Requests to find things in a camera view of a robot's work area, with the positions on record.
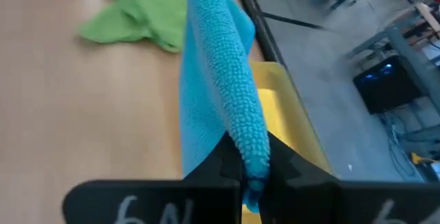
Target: black monitor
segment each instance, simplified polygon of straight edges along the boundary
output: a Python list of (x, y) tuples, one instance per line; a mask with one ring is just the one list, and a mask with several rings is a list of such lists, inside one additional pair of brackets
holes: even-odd
[(401, 64), (404, 59), (390, 56), (353, 79), (369, 113), (382, 113), (422, 96)]

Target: yellow plastic part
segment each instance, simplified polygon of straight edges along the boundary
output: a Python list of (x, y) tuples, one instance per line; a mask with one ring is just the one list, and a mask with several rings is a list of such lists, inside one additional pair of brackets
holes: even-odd
[[(267, 129), (299, 155), (333, 174), (329, 162), (282, 65), (250, 62)], [(242, 223), (261, 223), (258, 214), (243, 206)]]
[(411, 161), (414, 165), (418, 165), (420, 162), (423, 162), (423, 161), (430, 161), (432, 163), (438, 162), (438, 161), (430, 159), (430, 158), (420, 157), (416, 153), (411, 153)]

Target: black holder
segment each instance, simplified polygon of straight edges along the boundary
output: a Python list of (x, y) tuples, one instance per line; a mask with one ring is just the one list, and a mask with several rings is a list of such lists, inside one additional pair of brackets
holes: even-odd
[[(340, 181), (271, 133), (269, 143), (271, 173), (258, 203), (263, 224), (439, 219), (438, 184)], [(240, 153), (225, 134), (183, 180), (82, 183), (65, 197), (63, 214), (67, 224), (241, 223), (244, 187)]]

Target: textured fabric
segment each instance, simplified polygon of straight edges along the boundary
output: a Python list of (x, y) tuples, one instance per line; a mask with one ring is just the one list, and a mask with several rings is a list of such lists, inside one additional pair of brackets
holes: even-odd
[(194, 170), (229, 132), (245, 166), (243, 200), (257, 211), (270, 148), (248, 64), (254, 25), (234, 0), (187, 1), (179, 89), (183, 173)]
[(99, 43), (150, 38), (170, 52), (182, 50), (186, 0), (115, 0), (80, 28)]

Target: wire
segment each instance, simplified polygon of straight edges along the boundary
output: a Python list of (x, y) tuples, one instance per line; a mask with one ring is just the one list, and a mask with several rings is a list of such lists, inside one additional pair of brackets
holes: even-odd
[(406, 140), (406, 141), (408, 141), (408, 142), (433, 142), (433, 141), (436, 140), (436, 139), (434, 139), (434, 138), (432, 138), (432, 139), (408, 139), (408, 138), (406, 138), (404, 135), (409, 133), (407, 123), (404, 121), (403, 118), (401, 118), (400, 116), (398, 116), (398, 114), (396, 114), (395, 112), (390, 111), (389, 113), (390, 113), (391, 115), (393, 115), (395, 118), (397, 118), (397, 119), (398, 119), (398, 120), (404, 125), (404, 132), (405, 132), (405, 133), (398, 133), (398, 132), (396, 132), (396, 134), (397, 134), (397, 139), (404, 139), (404, 140)]
[(431, 42), (430, 39), (428, 39), (429, 44), (431, 44), (432, 46), (436, 47), (437, 49), (440, 49), (440, 47), (436, 46), (433, 42)]
[(299, 26), (302, 26), (302, 27), (308, 27), (308, 28), (311, 28), (311, 29), (324, 30), (324, 31), (328, 30), (327, 28), (325, 28), (325, 27), (323, 27), (321, 25), (315, 25), (315, 24), (312, 24), (312, 23), (308, 23), (308, 22), (304, 22), (304, 21), (299, 21), (299, 20), (291, 19), (291, 18), (286, 18), (286, 17), (275, 15), (275, 14), (261, 12), (261, 15), (263, 15), (263, 17), (265, 17), (265, 18), (273, 19), (275, 21), (280, 21), (280, 22), (284, 22), (284, 23), (288, 23), (288, 24), (292, 24), (292, 25), (299, 25)]
[(417, 44), (418, 42), (423, 41), (423, 40), (425, 40), (425, 39), (428, 39), (428, 41), (430, 41), (430, 39), (431, 39), (433, 36), (436, 36), (436, 35), (437, 35), (436, 32), (432, 32), (431, 34), (429, 34), (429, 35), (427, 35), (427, 36), (421, 36), (419, 39), (417, 39), (416, 41), (412, 42), (412, 43), (410, 44), (410, 46), (413, 46), (413, 45)]
[(393, 163), (394, 169), (396, 172), (402, 177), (403, 180), (407, 180), (405, 175), (402, 173), (405, 172), (406, 175), (412, 177), (415, 175), (415, 170), (412, 168), (412, 172), (408, 172), (405, 168), (400, 164), (394, 150), (394, 146), (399, 146), (397, 140), (397, 134), (394, 129), (394, 124), (390, 124), (385, 115), (379, 114), (379, 119), (381, 123), (385, 126), (386, 134), (388, 136), (388, 151), (390, 153), (391, 161)]
[(381, 17), (379, 16), (379, 14), (376, 12), (376, 10), (373, 8), (373, 5), (371, 5), (371, 3), (368, 3), (368, 4), (370, 5), (370, 8), (373, 9), (374, 14), (376, 15), (377, 20), (379, 21), (379, 25), (378, 25), (378, 28), (377, 28), (376, 33), (378, 33), (380, 30), (383, 30), (384, 27), (386, 27), (387, 25), (389, 25), (389, 23), (393, 20), (393, 17), (394, 17), (394, 16), (397, 16), (396, 13), (403, 12), (404, 10), (405, 10), (405, 11), (408, 11), (408, 10), (412, 10), (412, 9), (414, 9), (414, 6), (413, 6), (413, 5), (406, 6), (406, 7), (402, 7), (402, 8), (397, 8), (397, 9), (395, 9), (395, 10), (392, 10), (392, 11), (386, 13), (386, 14), (381, 18)]

